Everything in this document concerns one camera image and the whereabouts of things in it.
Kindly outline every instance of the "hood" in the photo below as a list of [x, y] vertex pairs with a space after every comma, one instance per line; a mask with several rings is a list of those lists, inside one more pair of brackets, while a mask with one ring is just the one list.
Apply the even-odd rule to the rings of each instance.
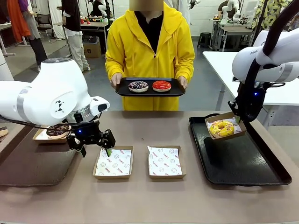
[[[138, 24], [138, 20], [135, 16], [134, 11], [127, 10], [125, 18], [129, 26], [129, 29], [132, 31], [134, 35], [136, 35], [137, 37], [144, 35], [141, 27]], [[184, 18], [180, 12], [178, 12], [174, 8], [170, 8], [164, 2], [163, 27], [168, 35], [172, 35], [178, 29], [183, 19]]]

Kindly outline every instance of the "stool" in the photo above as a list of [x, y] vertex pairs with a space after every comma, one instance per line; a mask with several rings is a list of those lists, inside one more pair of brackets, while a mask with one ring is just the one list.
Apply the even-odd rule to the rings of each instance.
[[209, 46], [210, 40], [211, 40], [211, 33], [209, 33], [209, 32], [200, 33], [199, 40], [197, 43], [197, 48], [199, 45], [204, 48], [207, 48]]

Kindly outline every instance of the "orange jacket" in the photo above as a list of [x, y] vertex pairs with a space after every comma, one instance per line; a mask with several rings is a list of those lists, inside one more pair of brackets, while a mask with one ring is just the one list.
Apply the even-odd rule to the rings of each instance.
[[30, 36], [30, 31], [20, 10], [18, 0], [7, 0], [7, 9], [14, 32], [14, 38], [17, 42], [21, 42], [22, 36]]

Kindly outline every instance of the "yellow frosted donut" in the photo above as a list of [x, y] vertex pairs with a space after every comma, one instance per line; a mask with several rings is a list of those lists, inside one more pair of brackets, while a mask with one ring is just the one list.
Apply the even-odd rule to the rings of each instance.
[[234, 134], [233, 123], [226, 120], [218, 120], [212, 123], [210, 132], [215, 138], [222, 138]]

